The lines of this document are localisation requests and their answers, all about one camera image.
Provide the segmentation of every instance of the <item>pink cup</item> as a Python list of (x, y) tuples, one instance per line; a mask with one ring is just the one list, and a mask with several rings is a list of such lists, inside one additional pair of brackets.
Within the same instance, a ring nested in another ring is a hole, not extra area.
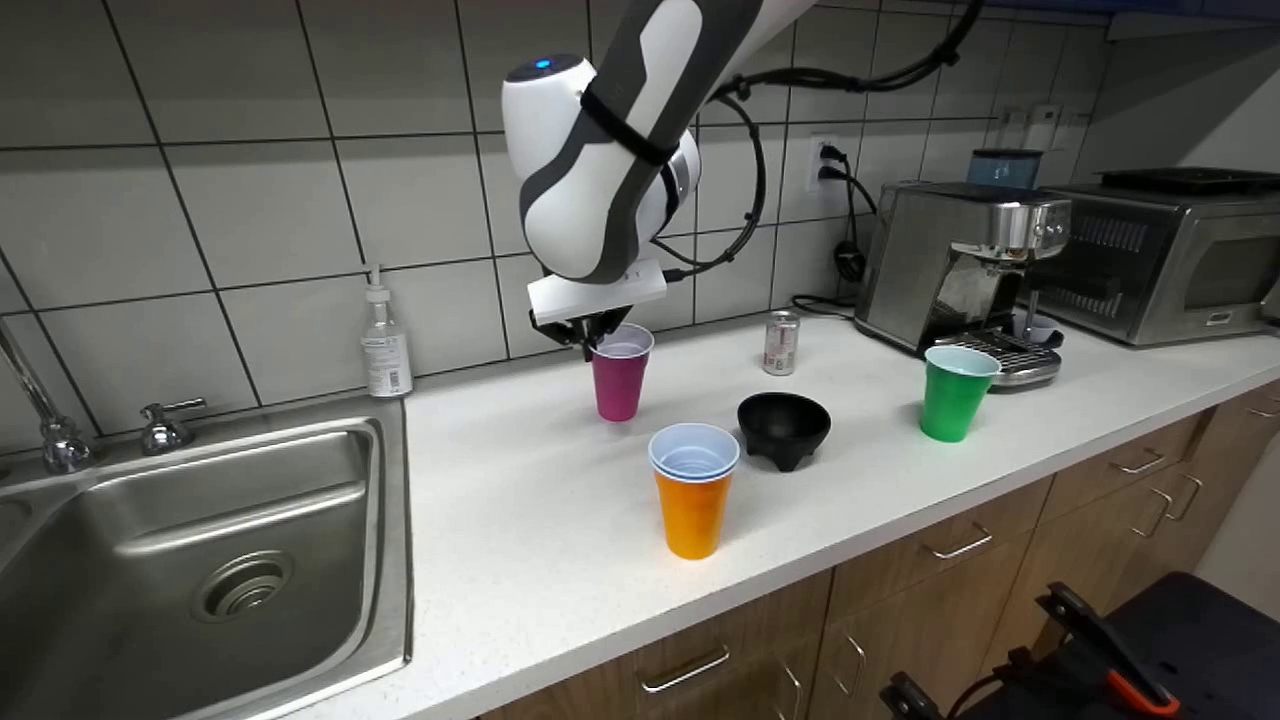
[(608, 424), (622, 424), (640, 409), (643, 363), (653, 350), (653, 333), (643, 323), (619, 323), (592, 350), (595, 377), (595, 414)]

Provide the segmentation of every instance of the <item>black bowl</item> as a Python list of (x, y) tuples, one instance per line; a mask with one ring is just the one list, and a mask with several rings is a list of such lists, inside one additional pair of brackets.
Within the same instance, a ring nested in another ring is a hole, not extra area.
[(799, 469), (831, 430), (831, 414), (817, 399), (788, 393), (746, 394), (734, 409), (734, 424), (744, 428), (746, 451), (769, 454), (781, 472)]

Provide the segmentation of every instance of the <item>microwave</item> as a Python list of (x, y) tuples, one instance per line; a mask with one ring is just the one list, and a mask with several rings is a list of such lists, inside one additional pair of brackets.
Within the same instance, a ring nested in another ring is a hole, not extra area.
[(1071, 237), (1034, 263), (1041, 306), (1120, 344), (1266, 333), (1280, 311), (1280, 193), (1071, 195)]

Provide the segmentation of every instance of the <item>cabinet handle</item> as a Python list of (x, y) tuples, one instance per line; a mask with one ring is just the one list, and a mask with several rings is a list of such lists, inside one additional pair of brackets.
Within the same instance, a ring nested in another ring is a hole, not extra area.
[(1162, 517), (1172, 511), (1172, 496), (1162, 486), (1153, 486), (1153, 496), (1159, 496), (1159, 511), (1148, 528), (1131, 522), (1131, 534), (1156, 534), (1156, 528), (1162, 522)]
[(733, 651), (727, 651), (727, 642), (720, 642), (717, 655), (709, 655), (709, 660), (701, 660), (701, 662), (686, 662), (686, 668), (678, 668), (675, 675), (655, 679), (655, 682), (640, 679), (640, 687), (643, 687), (643, 694), (663, 694), (663, 691), (671, 691), (671, 687), (678, 687), (678, 682), (693, 682), (693, 679), (725, 668), (727, 660), (733, 660)]
[(840, 670), (831, 670), (831, 682), (835, 682), (840, 694), (853, 694), (853, 687), (840, 679)]
[(969, 543), (958, 543), (958, 546), (948, 546), (948, 552), (941, 552), (941, 546), (929, 546), (929, 555), (933, 559), (941, 559), (941, 565), (951, 565), (951, 559), (958, 559), (958, 555), (969, 555), (969, 552), (980, 552), (980, 546), (987, 546), (996, 534), (987, 530), (987, 522), (970, 522), (980, 534), (977, 538), (969, 538)]
[(869, 649), (863, 649), (853, 633), (845, 633), (845, 642), (848, 642), (860, 660), (869, 660)]
[(772, 704), (772, 717), (776, 717), (776, 720), (788, 720), (785, 706), (792, 706), (792, 713), (799, 717), (802, 679), (792, 670), (792, 662), (788, 662), (785, 655), (776, 655), (776, 668), (785, 670), (785, 679), (788, 679), (788, 687), (792, 687), (792, 704), (788, 704), (788, 698)]
[(1166, 463), (1166, 454), (1162, 451), (1156, 451), (1156, 448), (1145, 448), (1153, 460), (1145, 460), (1145, 463), (1113, 463), (1113, 469), (1120, 469), (1124, 475), (1148, 475), (1148, 472), (1156, 472), (1156, 469), (1162, 469)]
[(1203, 479), (1198, 475), (1192, 475), (1192, 496), (1183, 501), (1183, 509), (1176, 511), (1176, 517), (1166, 517), (1172, 522), (1181, 522), (1181, 519), (1187, 519), (1192, 517), (1192, 509), (1196, 509), (1196, 501), (1198, 501), (1198, 492), (1203, 492)]

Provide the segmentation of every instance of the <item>orange cup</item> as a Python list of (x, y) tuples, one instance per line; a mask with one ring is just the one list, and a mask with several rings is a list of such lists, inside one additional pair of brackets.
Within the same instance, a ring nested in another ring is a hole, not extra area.
[(717, 424), (671, 424), (647, 440), (667, 546), (703, 559), (720, 543), (740, 442)]
[(727, 479), (671, 479), (663, 472), (655, 475), (655, 496), (663, 503), (663, 534), (667, 546), (684, 559), (703, 559), (720, 543), (725, 503), (727, 503)]

